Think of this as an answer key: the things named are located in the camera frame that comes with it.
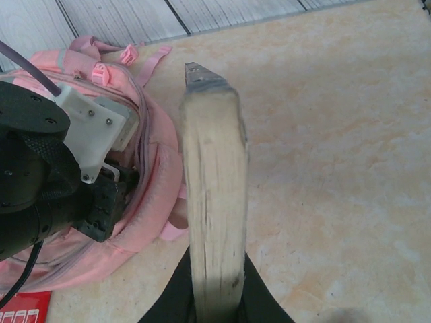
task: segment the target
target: pink backpack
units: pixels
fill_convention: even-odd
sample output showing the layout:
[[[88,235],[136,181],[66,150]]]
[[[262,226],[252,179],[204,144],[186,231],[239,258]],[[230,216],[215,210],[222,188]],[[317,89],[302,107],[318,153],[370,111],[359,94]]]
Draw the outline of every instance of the pink backpack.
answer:
[[[172,48],[161,46],[137,77],[127,70],[139,56],[137,49],[129,45],[115,63],[104,63],[100,51],[115,50],[122,48],[86,36],[74,40],[69,49],[37,52],[30,59],[55,83],[66,83],[90,98],[110,98],[139,113],[134,138],[122,154],[110,157],[121,166],[135,166],[140,179],[123,218],[107,241],[95,242],[73,228],[45,240],[23,292],[50,291],[103,279],[156,237],[173,240],[186,231],[168,221],[177,198],[185,197],[176,131],[168,115],[143,89],[158,61]],[[22,69],[0,76],[0,81],[49,96]],[[30,251],[31,248],[0,262],[0,294],[7,293],[17,281]]]

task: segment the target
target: robotic arm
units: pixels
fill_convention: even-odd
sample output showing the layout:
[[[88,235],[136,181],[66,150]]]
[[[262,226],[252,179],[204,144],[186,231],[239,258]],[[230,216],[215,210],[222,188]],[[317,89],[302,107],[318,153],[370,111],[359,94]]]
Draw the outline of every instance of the robotic arm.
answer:
[[[45,238],[71,226],[98,242],[110,237],[139,173],[106,156],[127,146],[139,119],[108,98],[92,101],[55,85],[2,42],[0,52],[53,95],[0,81],[0,261],[34,245],[2,308],[24,284]]]

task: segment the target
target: screw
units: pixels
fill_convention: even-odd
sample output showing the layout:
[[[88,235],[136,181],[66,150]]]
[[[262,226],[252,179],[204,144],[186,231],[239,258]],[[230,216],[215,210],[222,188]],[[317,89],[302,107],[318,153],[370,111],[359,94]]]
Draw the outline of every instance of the screw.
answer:
[[[56,124],[56,123],[57,123],[55,120],[50,119],[50,118],[45,119],[45,121],[46,121],[47,123],[49,123],[49,124]]]

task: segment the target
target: red box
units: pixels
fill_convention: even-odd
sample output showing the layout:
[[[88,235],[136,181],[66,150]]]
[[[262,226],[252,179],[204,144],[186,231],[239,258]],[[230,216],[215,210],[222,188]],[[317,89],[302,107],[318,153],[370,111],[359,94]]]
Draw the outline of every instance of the red box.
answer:
[[[51,292],[18,293],[0,310],[0,323],[44,323]]]

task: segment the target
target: pink strap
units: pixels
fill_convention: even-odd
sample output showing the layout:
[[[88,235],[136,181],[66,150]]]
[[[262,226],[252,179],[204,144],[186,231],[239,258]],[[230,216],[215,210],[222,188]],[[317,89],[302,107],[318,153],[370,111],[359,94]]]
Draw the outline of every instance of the pink strap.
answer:
[[[159,237],[166,241],[173,241],[179,237],[181,237],[183,234],[186,234],[189,231],[188,228],[186,229],[179,229],[171,222],[167,221],[162,229],[162,232],[160,232]]]
[[[76,38],[69,46],[70,50],[74,50],[75,52],[81,52],[83,49],[95,46],[99,50],[103,50],[105,52],[116,52],[118,50],[122,50],[121,47],[115,47],[104,42],[100,42],[94,36],[81,36]]]
[[[161,46],[156,54],[153,54],[144,64],[142,67],[142,70],[139,72],[139,74],[136,77],[136,82],[141,86],[144,87],[147,82],[150,80],[151,75],[154,72],[154,69],[156,68],[157,64],[159,63],[160,59],[165,57],[167,54],[170,53],[172,50],[171,46]]]
[[[181,184],[180,192],[178,193],[179,199],[187,199],[187,187],[184,184]],[[183,234],[186,234],[188,232],[188,228],[185,229],[179,229],[175,227],[169,220],[165,223],[162,232],[160,233],[160,237],[163,240],[166,241],[173,241],[179,237],[181,237]]]

